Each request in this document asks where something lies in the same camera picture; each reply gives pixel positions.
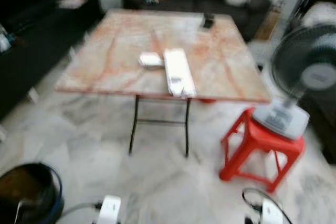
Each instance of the marble pattern table top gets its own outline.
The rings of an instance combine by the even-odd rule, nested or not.
[[[235,23],[216,15],[211,29],[203,14],[118,10],[107,13],[56,84],[63,92],[171,97],[164,69],[146,70],[143,51],[163,57],[183,48],[197,98],[268,102],[270,95]]]

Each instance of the black bucket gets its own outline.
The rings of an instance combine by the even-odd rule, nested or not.
[[[54,224],[63,207],[60,177],[48,165],[20,165],[0,177],[1,224]]]

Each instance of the marble floor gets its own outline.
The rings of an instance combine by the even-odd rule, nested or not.
[[[54,84],[67,64],[64,58],[42,79],[36,87],[37,104],[23,101],[2,122],[8,138],[0,145],[1,173],[25,162],[44,161],[62,177],[65,208],[117,195],[122,199],[119,219],[124,224],[239,224],[246,215],[258,219],[244,204],[241,190],[263,187],[242,179],[224,183],[218,178],[223,165],[219,141],[250,104],[192,102],[188,159],[183,155],[183,128],[151,125],[138,127],[133,155],[128,156],[134,99],[55,92]],[[267,68],[263,77],[274,95],[281,95],[272,87]],[[183,106],[142,103],[139,113],[177,119],[183,118]],[[304,156],[274,198],[293,223],[335,223],[336,173],[320,153],[311,128],[305,137]],[[256,155],[246,169],[263,166]],[[96,217],[96,212],[85,209],[59,223],[90,224]]]

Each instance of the electric fan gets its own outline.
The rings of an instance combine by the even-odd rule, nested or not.
[[[288,98],[256,107],[253,118],[277,134],[297,140],[309,119],[297,101],[306,93],[322,102],[336,101],[336,25],[292,31],[273,55],[271,75]]]

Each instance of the red plastic stool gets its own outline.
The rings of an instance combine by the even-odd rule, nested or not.
[[[253,179],[266,184],[268,186],[267,191],[273,193],[291,166],[305,151],[304,139],[302,136],[296,141],[291,141],[268,130],[253,120],[252,114],[254,109],[255,108],[250,108],[245,110],[223,138],[222,146],[225,149],[225,166],[219,173],[219,177],[225,181],[229,181],[233,176]],[[245,125],[243,141],[229,160],[229,137],[233,133],[238,133],[238,128],[241,124]],[[274,181],[239,171],[239,168],[247,160],[248,156],[255,150],[274,152],[278,169],[278,176]],[[282,152],[287,156],[287,163],[283,168],[280,167],[277,152]]]

